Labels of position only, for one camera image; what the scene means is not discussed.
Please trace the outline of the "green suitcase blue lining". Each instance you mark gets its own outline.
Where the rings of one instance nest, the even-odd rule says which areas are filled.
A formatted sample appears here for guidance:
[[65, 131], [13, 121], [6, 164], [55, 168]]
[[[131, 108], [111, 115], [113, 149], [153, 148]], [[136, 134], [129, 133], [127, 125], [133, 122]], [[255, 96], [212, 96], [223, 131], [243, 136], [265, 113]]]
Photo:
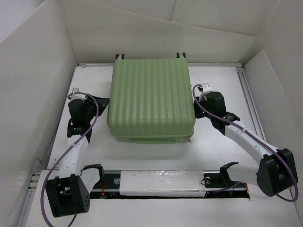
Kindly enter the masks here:
[[195, 122], [185, 53], [166, 59], [116, 55], [107, 125], [117, 141], [186, 143]]

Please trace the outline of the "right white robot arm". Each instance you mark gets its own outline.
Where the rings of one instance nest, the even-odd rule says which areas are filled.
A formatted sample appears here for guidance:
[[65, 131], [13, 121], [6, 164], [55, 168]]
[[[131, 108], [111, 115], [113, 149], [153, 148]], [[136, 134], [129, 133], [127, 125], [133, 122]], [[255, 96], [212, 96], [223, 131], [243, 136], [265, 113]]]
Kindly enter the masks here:
[[194, 96], [193, 106], [197, 119], [208, 118], [215, 129], [238, 144], [258, 165], [257, 168], [241, 167], [233, 161], [221, 166], [218, 192], [248, 183], [258, 186], [268, 197], [279, 197], [281, 192], [293, 188], [293, 198], [283, 200], [298, 200], [298, 176], [294, 155], [289, 149], [278, 149], [249, 130], [237, 115], [226, 110], [220, 92], [210, 90]]

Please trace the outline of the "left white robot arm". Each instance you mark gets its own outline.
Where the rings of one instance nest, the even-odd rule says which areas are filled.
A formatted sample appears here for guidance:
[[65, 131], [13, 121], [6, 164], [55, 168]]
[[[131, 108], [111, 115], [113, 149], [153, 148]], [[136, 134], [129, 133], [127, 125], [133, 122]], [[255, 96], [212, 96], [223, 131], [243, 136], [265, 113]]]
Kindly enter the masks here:
[[55, 218], [88, 212], [90, 192], [93, 187], [103, 186], [106, 180], [101, 164], [84, 166], [83, 160], [90, 144], [92, 128], [109, 104], [109, 98], [76, 92], [70, 94], [68, 99], [68, 148], [56, 163], [59, 167], [57, 175], [45, 183]]

